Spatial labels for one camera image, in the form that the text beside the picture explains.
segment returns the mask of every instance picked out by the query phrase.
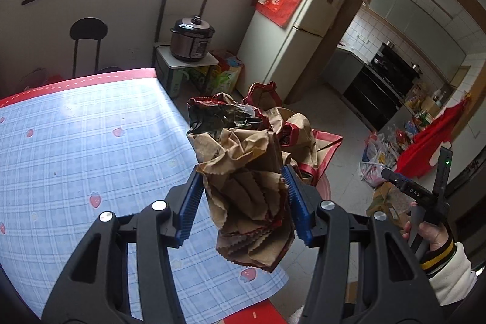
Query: person's arm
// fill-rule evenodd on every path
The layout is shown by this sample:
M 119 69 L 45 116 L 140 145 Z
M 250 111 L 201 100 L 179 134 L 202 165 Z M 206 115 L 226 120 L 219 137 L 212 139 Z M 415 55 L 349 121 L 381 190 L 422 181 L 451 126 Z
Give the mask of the person's arm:
M 403 237 L 409 238 L 410 222 L 404 227 Z M 446 227 L 422 222 L 419 235 L 430 243 L 429 251 L 420 261 L 441 305 L 449 305 L 466 298 L 476 283 L 476 273 L 464 253 L 461 243 L 455 243 Z

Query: small white table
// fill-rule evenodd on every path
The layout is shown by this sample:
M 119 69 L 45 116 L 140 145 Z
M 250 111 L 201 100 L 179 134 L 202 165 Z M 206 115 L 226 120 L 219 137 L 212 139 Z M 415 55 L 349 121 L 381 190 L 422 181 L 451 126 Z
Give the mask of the small white table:
M 209 83 L 211 77 L 211 72 L 214 66 L 218 64 L 218 60 L 212 54 L 207 53 L 207 55 L 202 60 L 197 62 L 184 62 L 178 60 L 175 56 L 172 55 L 170 46 L 168 46 L 167 44 L 155 42 L 154 49 L 156 52 L 156 58 L 152 66 L 156 68 L 158 75 L 159 74 L 162 75 L 159 78 L 160 82 L 162 83 L 162 86 L 166 89 L 166 91 L 169 93 L 169 95 L 170 95 L 170 91 L 172 91 L 171 86 L 172 86 L 174 70 L 196 68 L 200 66 L 208 66 L 209 69 L 206 73 L 206 77 L 203 84 L 201 85 L 198 84 L 197 82 L 194 82 L 194 84 L 201 94 L 204 94 L 206 92 L 207 84 Z

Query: cooker lid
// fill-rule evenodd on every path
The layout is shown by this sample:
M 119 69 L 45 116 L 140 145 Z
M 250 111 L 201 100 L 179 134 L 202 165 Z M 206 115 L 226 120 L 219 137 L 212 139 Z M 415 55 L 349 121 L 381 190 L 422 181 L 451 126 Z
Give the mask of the cooker lid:
M 181 20 L 177 20 L 174 25 L 174 30 L 177 32 L 193 32 L 204 35 L 211 35 L 214 33 L 214 28 L 209 22 L 201 20 L 201 17 L 185 17 Z

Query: striped cuff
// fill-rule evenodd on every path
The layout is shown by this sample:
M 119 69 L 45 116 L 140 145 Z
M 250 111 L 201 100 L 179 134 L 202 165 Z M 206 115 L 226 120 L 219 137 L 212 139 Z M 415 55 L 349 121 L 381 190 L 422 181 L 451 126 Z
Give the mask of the striped cuff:
M 430 279 L 439 273 L 439 271 L 447 265 L 450 259 L 454 257 L 455 252 L 456 246 L 452 236 L 450 235 L 447 242 L 444 243 L 444 246 L 442 246 L 440 249 L 427 252 L 420 261 L 420 265 L 425 271 L 427 277 Z

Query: tablecloth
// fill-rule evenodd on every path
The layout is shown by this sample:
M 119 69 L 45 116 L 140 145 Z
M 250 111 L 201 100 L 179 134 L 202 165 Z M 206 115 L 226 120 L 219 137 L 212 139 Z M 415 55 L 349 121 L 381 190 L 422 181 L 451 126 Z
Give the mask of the tablecloth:
M 188 125 L 153 69 L 39 87 L 0 101 L 0 264 L 38 316 L 70 254 L 103 211 L 139 212 L 186 181 Z M 188 324 L 213 323 L 276 293 L 288 277 L 215 250 L 205 196 L 184 246 L 169 249 Z M 128 281 L 141 318 L 135 246 Z

